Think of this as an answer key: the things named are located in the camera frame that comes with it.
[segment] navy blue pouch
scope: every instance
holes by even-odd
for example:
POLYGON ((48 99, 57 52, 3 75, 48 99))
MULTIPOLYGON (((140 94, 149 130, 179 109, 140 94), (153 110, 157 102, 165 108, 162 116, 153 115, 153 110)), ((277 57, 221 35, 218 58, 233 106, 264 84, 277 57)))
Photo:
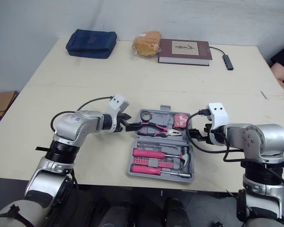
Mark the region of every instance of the navy blue pouch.
POLYGON ((77 29, 71 35, 66 49, 69 55, 85 58, 108 58, 117 40, 115 32, 97 32, 77 29))

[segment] table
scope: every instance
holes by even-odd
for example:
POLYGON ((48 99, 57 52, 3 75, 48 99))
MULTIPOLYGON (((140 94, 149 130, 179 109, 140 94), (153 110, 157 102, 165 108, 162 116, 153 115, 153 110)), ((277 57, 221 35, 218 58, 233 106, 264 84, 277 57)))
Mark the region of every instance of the table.
MULTIPOLYGON (((205 67, 158 64, 156 58, 133 57, 128 41, 118 41, 106 60, 78 58, 68 55, 66 43, 66 39, 57 41, 0 123, 2 178, 30 179, 44 156, 35 148, 50 145, 53 132, 49 123, 56 113, 117 93, 129 100, 125 112, 133 119, 140 109, 159 109, 160 105, 192 114, 210 102, 221 102, 230 122, 284 127, 284 92, 254 46, 213 45, 230 56, 234 71, 227 71, 216 50, 212 50, 210 67, 205 67)), ((105 111, 106 106, 107 101, 99 101, 86 109, 105 111)), ((194 127, 203 129, 206 122, 206 117, 196 117, 194 127)), ((239 163, 224 163, 223 155, 197 149, 193 183, 129 176, 126 170, 135 138, 134 132, 125 131, 89 135, 75 160, 78 182, 215 192, 242 188, 244 169, 239 163)))

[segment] bread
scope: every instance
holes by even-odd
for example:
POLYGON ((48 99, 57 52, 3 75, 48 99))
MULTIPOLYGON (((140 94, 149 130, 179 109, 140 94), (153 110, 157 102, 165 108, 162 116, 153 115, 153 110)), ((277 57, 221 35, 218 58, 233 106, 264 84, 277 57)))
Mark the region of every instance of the bread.
POLYGON ((159 51, 160 40, 160 32, 144 32, 134 40, 133 49, 141 56, 151 57, 159 51))

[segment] pink-handled pliers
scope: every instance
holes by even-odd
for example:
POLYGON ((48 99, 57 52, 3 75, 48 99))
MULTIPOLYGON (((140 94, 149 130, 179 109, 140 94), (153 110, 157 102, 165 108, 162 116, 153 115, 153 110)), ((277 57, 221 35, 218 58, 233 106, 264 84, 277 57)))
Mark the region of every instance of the pink-handled pliers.
POLYGON ((143 122, 141 123, 143 127, 151 127, 159 130, 160 132, 156 133, 147 133, 143 131, 138 131, 137 135, 140 136, 151 136, 151 137, 167 137, 167 136, 182 136, 182 132, 175 130, 175 129, 169 129, 166 125, 159 125, 152 122, 143 122))

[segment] tool kit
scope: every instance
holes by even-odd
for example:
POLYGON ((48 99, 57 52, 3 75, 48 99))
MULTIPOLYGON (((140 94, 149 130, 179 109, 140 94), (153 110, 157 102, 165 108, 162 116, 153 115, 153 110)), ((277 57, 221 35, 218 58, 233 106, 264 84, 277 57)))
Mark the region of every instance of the tool kit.
POLYGON ((142 126, 132 147, 129 175, 191 183, 194 175, 193 149, 186 140, 187 113, 140 110, 142 126))

